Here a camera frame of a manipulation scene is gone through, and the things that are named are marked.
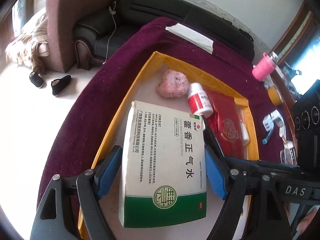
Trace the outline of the person right hand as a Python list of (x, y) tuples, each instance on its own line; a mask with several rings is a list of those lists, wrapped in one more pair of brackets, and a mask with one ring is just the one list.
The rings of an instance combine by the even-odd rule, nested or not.
[(297, 225), (297, 231), (303, 233), (309, 226), (313, 218), (315, 217), (318, 209), (314, 208), (310, 213), (308, 213)]

